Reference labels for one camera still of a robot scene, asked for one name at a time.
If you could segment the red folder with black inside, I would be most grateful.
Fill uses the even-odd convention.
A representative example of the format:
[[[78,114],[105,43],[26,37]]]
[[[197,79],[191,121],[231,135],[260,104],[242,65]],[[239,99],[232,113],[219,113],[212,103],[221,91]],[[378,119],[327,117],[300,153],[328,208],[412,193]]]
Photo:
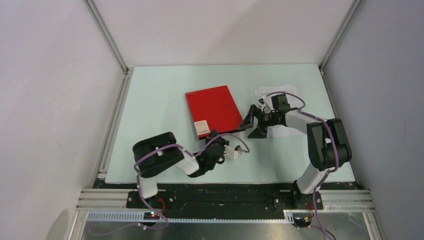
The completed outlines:
[[[213,130],[236,133],[243,121],[226,85],[191,91],[185,94],[195,132],[200,140]]]

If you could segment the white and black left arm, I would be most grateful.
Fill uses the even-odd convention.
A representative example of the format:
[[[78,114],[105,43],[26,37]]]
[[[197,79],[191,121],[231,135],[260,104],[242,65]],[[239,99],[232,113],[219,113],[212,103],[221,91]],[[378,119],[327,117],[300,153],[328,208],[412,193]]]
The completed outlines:
[[[172,132],[165,132],[137,142],[132,147],[134,170],[137,174],[138,201],[145,208],[152,208],[158,201],[158,175],[175,166],[190,178],[197,178],[212,171],[225,161],[230,142],[213,130],[205,138],[204,148],[189,152],[177,144]]]

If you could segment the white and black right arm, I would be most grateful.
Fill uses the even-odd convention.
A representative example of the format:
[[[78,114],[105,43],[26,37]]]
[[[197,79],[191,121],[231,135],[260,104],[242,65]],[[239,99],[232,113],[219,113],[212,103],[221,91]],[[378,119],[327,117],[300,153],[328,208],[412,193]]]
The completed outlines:
[[[344,124],[339,118],[324,119],[305,112],[305,101],[292,107],[288,96],[295,94],[276,91],[261,97],[259,105],[252,104],[239,125],[239,130],[253,129],[250,139],[265,139],[268,128],[284,126],[295,129],[307,137],[309,165],[292,185],[290,202],[303,209],[312,201],[328,176],[351,161],[353,153]]]

